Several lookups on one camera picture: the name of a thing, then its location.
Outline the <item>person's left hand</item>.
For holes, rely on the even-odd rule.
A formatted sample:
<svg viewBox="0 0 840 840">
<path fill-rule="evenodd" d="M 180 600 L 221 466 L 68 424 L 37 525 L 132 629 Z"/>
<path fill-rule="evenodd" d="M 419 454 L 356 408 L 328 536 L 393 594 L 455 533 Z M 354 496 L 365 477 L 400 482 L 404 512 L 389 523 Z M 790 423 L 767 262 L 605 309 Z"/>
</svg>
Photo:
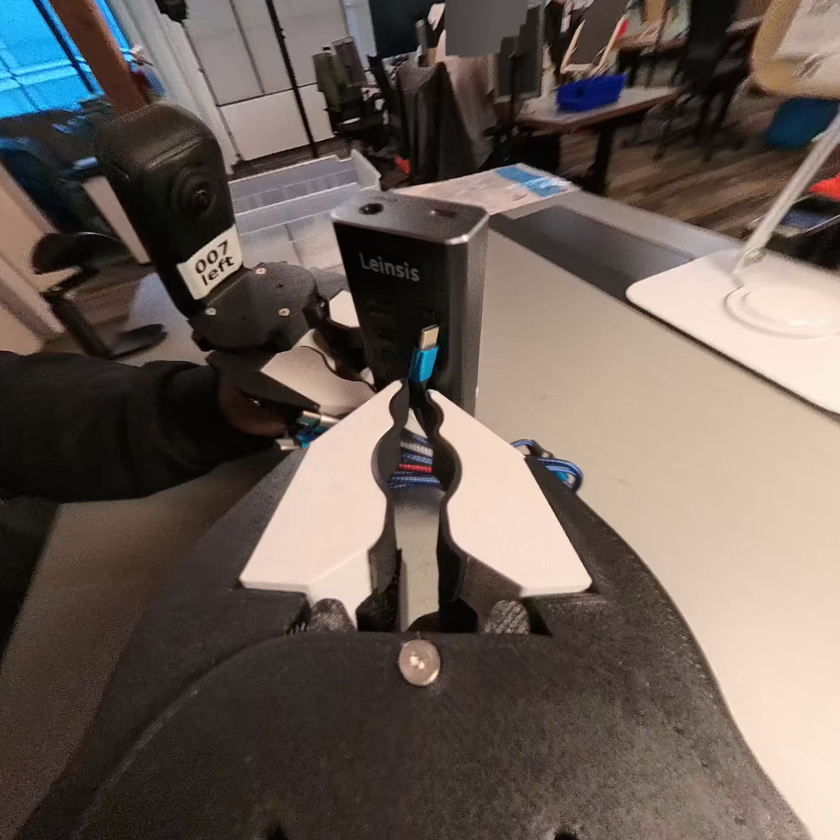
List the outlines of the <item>person's left hand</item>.
<svg viewBox="0 0 840 840">
<path fill-rule="evenodd" d="M 217 403 L 230 426 L 239 432 L 263 438 L 283 438 L 289 423 L 276 410 L 261 405 L 227 380 L 217 384 Z"/>
</svg>

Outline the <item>printed instruction sheet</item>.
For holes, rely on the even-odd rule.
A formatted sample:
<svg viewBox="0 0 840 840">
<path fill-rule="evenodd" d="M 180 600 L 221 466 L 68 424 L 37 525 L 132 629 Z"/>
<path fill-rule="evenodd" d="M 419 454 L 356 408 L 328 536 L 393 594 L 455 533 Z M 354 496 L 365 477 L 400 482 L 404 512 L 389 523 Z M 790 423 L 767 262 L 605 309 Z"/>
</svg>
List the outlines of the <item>printed instruction sheet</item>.
<svg viewBox="0 0 840 840">
<path fill-rule="evenodd" d="M 839 2 L 801 1 L 776 55 L 782 59 L 831 56 L 839 51 Z"/>
</svg>

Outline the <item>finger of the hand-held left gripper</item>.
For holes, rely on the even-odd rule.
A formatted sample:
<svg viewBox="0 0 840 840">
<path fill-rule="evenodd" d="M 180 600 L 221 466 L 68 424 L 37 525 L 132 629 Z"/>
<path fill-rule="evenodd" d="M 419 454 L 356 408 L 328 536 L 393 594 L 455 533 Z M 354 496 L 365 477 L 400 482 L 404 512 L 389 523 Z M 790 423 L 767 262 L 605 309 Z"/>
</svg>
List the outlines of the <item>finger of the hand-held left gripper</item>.
<svg viewBox="0 0 840 840">
<path fill-rule="evenodd" d="M 347 289 L 341 289 L 325 304 L 325 319 L 339 329 L 359 329 L 360 321 L 354 300 Z"/>
<path fill-rule="evenodd" d="M 297 346 L 273 355 L 260 368 L 272 382 L 315 405 L 310 411 L 347 415 L 367 403 L 374 391 L 364 381 L 346 379 L 331 367 L 327 355 L 312 346 Z"/>
</svg>

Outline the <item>dark grey jacket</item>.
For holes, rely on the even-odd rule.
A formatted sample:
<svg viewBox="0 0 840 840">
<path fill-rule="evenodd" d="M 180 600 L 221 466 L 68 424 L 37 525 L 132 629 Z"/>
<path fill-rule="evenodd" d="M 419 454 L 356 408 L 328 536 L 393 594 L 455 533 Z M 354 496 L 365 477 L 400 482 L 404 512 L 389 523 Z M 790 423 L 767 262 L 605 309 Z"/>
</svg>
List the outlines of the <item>dark grey jacket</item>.
<svg viewBox="0 0 840 840">
<path fill-rule="evenodd" d="M 452 180 L 487 167 L 490 154 L 480 159 L 445 65 L 407 61 L 395 72 L 394 90 L 400 157 L 407 162 L 411 185 Z"/>
</svg>

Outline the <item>instruction sheet on clipboard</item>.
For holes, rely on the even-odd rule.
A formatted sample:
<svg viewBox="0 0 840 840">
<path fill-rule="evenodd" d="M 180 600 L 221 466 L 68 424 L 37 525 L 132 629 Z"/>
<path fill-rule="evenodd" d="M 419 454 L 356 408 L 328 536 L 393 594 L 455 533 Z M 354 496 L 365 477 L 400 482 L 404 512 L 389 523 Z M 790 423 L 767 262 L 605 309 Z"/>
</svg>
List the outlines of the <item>instruction sheet on clipboard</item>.
<svg viewBox="0 0 840 840">
<path fill-rule="evenodd" d="M 801 1 L 773 1 L 756 35 L 751 69 L 765 91 L 787 98 L 839 98 L 839 51 L 831 56 L 782 59 L 776 52 Z"/>
</svg>

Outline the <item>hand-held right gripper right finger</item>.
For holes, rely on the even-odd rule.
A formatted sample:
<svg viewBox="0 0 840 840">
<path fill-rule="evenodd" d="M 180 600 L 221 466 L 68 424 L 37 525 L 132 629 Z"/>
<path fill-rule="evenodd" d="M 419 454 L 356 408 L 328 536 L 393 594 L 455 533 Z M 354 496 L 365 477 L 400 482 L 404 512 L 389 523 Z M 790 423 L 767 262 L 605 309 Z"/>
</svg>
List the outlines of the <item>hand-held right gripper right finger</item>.
<svg viewBox="0 0 840 840">
<path fill-rule="evenodd" d="M 488 618 L 498 602 L 576 595 L 592 578 L 526 456 L 435 390 L 425 429 L 440 501 L 441 618 Z"/>
</svg>

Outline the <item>clear plastic bin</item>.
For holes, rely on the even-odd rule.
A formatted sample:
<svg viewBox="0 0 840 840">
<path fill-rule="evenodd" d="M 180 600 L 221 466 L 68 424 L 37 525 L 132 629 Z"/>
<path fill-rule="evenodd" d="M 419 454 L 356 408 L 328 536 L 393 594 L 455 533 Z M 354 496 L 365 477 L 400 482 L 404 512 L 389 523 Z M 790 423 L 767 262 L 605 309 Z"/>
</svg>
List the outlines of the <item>clear plastic bin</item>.
<svg viewBox="0 0 840 840">
<path fill-rule="evenodd" d="M 245 265 L 287 262 L 307 269 L 341 270 L 331 212 L 359 193 L 380 188 L 380 173 L 357 151 L 231 182 Z"/>
</svg>

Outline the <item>blue printed paper sheet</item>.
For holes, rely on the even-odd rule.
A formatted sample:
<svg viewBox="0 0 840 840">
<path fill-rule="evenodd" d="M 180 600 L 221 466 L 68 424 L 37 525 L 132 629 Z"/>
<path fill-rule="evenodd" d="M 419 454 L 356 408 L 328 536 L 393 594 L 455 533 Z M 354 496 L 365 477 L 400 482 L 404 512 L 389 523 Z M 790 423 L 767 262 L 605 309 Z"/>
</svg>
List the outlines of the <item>blue printed paper sheet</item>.
<svg viewBox="0 0 840 840">
<path fill-rule="evenodd" d="M 408 196 L 481 207 L 491 216 L 579 191 L 580 187 L 571 181 L 524 163 L 394 190 Z"/>
</svg>

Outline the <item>wooden work table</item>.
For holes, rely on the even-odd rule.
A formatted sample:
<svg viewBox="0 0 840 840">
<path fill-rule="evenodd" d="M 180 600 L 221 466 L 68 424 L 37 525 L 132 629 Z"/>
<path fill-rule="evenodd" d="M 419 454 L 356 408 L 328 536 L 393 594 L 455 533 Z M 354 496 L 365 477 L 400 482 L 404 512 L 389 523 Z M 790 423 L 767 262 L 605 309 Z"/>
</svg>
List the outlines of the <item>wooden work table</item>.
<svg viewBox="0 0 840 840">
<path fill-rule="evenodd" d="M 597 138 L 594 157 L 578 183 L 587 192 L 604 196 L 616 132 L 640 123 L 653 109 L 670 105 L 678 98 L 677 87 L 630 87 L 620 93 L 615 103 L 584 112 L 561 112 L 554 100 L 542 97 L 521 107 L 516 124 L 524 130 L 560 137 L 593 133 Z"/>
</svg>

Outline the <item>blue plastic bin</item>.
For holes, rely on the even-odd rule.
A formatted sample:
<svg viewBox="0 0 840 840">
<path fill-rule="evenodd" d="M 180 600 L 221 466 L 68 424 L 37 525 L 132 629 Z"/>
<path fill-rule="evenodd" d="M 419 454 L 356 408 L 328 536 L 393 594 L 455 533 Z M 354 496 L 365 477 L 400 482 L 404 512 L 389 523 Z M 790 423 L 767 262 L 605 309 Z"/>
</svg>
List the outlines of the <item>blue plastic bin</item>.
<svg viewBox="0 0 840 840">
<path fill-rule="evenodd" d="M 555 103 L 562 112 L 588 112 L 618 102 L 628 74 L 610 73 L 567 82 L 555 92 Z"/>
</svg>

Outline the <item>slim black usb hub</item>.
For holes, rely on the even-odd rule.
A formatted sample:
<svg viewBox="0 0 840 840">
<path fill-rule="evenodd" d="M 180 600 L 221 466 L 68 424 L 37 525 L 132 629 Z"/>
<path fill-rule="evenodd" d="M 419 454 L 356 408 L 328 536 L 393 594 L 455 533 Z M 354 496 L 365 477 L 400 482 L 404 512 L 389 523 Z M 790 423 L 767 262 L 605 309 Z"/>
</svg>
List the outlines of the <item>slim black usb hub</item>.
<svg viewBox="0 0 840 840">
<path fill-rule="evenodd" d="M 331 219 L 374 385 L 407 378 L 422 331 L 436 327 L 429 384 L 475 415 L 488 212 L 380 192 L 360 194 Z"/>
</svg>

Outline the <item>black monitor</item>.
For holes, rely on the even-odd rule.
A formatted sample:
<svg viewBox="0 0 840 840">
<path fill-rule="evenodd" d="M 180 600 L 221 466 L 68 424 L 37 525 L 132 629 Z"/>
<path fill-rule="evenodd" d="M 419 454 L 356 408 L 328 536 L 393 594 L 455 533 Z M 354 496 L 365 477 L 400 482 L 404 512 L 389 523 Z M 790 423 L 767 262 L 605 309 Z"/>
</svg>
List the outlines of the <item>black monitor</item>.
<svg viewBox="0 0 840 840">
<path fill-rule="evenodd" d="M 443 1 L 369 1 L 375 55 L 391 58 L 419 46 L 438 47 L 445 29 Z"/>
</svg>

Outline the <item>white cabinet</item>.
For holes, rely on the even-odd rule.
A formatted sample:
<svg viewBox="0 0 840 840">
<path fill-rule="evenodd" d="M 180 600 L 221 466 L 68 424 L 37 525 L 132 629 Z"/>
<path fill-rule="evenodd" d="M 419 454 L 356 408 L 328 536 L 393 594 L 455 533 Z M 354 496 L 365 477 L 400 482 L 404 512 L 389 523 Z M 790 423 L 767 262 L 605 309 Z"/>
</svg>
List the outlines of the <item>white cabinet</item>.
<svg viewBox="0 0 840 840">
<path fill-rule="evenodd" d="M 221 113 L 244 161 L 320 144 L 334 136 L 314 57 L 347 35 L 338 1 L 233 1 L 245 51 L 245 92 L 224 96 Z"/>
</svg>

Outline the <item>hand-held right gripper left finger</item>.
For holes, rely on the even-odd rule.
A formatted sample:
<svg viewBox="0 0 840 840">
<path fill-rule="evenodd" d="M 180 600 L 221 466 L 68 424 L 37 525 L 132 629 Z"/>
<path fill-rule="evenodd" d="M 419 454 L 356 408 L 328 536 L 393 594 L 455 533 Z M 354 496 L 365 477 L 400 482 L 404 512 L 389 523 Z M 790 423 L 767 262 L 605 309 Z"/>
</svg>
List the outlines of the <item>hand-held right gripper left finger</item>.
<svg viewBox="0 0 840 840">
<path fill-rule="evenodd" d="M 352 624 L 392 624 L 400 567 L 389 480 L 401 463 L 406 383 L 396 381 L 309 445 L 239 583 L 341 604 Z"/>
</svg>

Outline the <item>white lamp base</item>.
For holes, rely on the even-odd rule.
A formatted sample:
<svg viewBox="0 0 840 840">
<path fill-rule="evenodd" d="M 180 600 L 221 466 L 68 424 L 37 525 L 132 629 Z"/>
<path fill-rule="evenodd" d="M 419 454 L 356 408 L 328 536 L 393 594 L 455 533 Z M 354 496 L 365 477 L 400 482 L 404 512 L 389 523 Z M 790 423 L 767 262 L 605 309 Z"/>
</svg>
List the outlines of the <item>white lamp base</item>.
<svg viewBox="0 0 840 840">
<path fill-rule="evenodd" d="M 814 143 L 747 241 L 634 283 L 626 299 L 828 413 L 839 413 L 839 280 L 769 249 L 783 217 L 838 146 Z"/>
</svg>

